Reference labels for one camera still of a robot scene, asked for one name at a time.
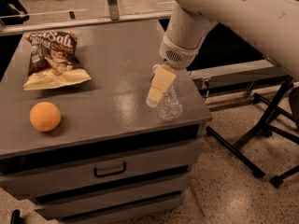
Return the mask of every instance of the speckled floor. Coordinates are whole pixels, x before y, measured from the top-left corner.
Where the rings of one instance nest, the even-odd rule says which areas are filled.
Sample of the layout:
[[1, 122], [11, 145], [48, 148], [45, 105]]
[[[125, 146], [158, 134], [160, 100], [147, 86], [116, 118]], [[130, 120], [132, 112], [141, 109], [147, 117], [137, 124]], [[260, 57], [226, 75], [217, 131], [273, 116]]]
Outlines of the speckled floor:
[[[38, 5], [32, 0], [24, 0], [23, 3], [25, 6], [31, 6], [29, 9], [31, 12], [39, 12], [40, 9], [45, 8], [52, 10], [53, 6], [62, 4], [64, 7], [59, 8], [69, 9], [70, 5], [82, 8], [86, 5], [86, 0], [68, 0], [69, 4], [65, 4], [67, 0], [55, 0], [51, 2], [51, 6], [47, 1], [40, 0]], [[134, 6], [134, 1], [138, 2], [138, 6]], [[156, 1], [158, 2], [152, 4], [150, 0], [121, 0], [120, 12], [138, 13], [145, 6], [148, 11], [171, 6], [169, 3], [171, 0]], [[91, 16], [107, 14], [105, 0], [89, 0], [88, 2], [89, 5], [100, 8], [91, 13]], [[54, 17], [52, 15], [39, 18], [35, 16], [32, 22], [40, 22], [40, 18], [51, 21]], [[64, 17], [58, 16], [55, 19], [63, 20]], [[266, 108], [263, 104], [244, 105], [246, 102], [240, 97], [242, 95], [233, 94], [206, 100], [213, 115], [213, 120], [208, 125], [230, 142], [234, 142], [250, 129]], [[236, 105], [229, 105], [228, 100], [238, 102]], [[287, 98], [282, 100], [280, 106], [290, 111]], [[283, 117], [279, 117], [273, 124], [296, 133], [294, 124]], [[272, 187], [269, 179], [299, 164], [299, 146], [277, 134], [269, 138], [252, 139], [242, 149], [242, 152], [266, 172], [263, 179], [256, 179], [244, 164], [233, 157], [213, 137], [204, 134], [204, 139], [206, 143], [203, 152], [192, 168], [192, 184], [185, 190], [185, 199], [180, 207], [145, 217], [124, 220], [118, 224], [298, 223], [299, 174], [288, 178], [279, 189]], [[10, 223], [11, 212], [16, 208], [19, 208], [21, 215], [25, 217], [25, 224], [57, 223], [56, 221], [48, 222], [35, 213], [34, 206], [29, 201], [16, 201], [0, 189], [0, 223]]]

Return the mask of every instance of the chip bag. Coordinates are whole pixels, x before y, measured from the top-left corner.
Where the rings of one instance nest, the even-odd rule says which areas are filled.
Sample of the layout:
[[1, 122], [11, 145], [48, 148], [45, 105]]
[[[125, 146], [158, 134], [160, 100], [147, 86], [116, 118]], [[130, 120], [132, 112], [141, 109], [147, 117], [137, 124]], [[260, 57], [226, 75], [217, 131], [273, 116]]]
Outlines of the chip bag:
[[55, 89], [91, 79], [75, 55], [77, 34], [31, 33], [24, 38], [32, 45], [25, 90]]

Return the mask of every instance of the drawer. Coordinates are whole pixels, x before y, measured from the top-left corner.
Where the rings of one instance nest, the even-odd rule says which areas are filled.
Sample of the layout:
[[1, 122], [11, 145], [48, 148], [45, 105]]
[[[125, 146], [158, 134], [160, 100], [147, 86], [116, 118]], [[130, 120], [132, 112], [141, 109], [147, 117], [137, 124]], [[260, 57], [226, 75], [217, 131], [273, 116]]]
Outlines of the drawer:
[[161, 212], [170, 208], [178, 207], [182, 204], [183, 195], [173, 193], [148, 201], [132, 203], [119, 208], [112, 208], [99, 213], [91, 213], [87, 217], [70, 219], [59, 222], [60, 224], [108, 224], [132, 217], [141, 217], [146, 214]]
[[100, 191], [100, 193], [88, 193], [72, 202], [47, 204], [36, 209], [46, 219], [61, 219], [73, 215], [88, 213], [93, 210], [101, 210], [111, 206], [131, 203], [151, 197], [160, 196], [175, 191], [183, 191], [190, 184], [190, 173], [157, 178], [151, 181], [133, 185]]
[[18, 199], [33, 199], [56, 192], [79, 189], [100, 183], [165, 169], [190, 165], [197, 161], [202, 139], [178, 142], [164, 146], [139, 149], [123, 157], [103, 161], [92, 159], [89, 163], [68, 163], [55, 166], [38, 174], [13, 174], [0, 177], [0, 187]]

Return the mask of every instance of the drawer handle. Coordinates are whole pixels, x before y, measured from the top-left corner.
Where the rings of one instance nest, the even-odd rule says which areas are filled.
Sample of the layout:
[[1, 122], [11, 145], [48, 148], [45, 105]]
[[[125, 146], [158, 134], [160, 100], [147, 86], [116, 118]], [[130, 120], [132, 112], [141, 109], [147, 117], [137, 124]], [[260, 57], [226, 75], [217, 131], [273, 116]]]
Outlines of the drawer handle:
[[122, 170], [120, 170], [118, 172], [110, 173], [110, 174], [105, 174], [105, 175], [99, 175], [97, 173], [97, 168], [93, 168], [93, 174], [95, 177], [98, 177], [98, 178], [107, 177], [107, 176], [111, 176], [111, 175], [120, 175], [120, 174], [124, 173], [127, 169], [127, 163], [125, 161], [123, 162], [122, 165], [123, 165]]

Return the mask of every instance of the black handle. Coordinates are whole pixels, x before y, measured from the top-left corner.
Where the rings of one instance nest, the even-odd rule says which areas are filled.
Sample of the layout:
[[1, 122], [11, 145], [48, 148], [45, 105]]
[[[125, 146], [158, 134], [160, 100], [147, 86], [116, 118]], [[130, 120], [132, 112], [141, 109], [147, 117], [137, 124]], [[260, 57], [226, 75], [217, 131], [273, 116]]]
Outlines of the black handle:
[[95, 177], [98, 177], [98, 178], [107, 177], [107, 176], [111, 176], [111, 175], [121, 175], [122, 173], [124, 173], [127, 170], [127, 163], [125, 161], [123, 162], [122, 165], [123, 165], [123, 167], [120, 171], [110, 173], [110, 174], [105, 174], [105, 175], [99, 175], [97, 173], [97, 168], [93, 168], [93, 174], [94, 174]]
[[21, 224], [23, 223], [23, 218], [20, 217], [20, 210], [16, 209], [11, 214], [10, 224]]

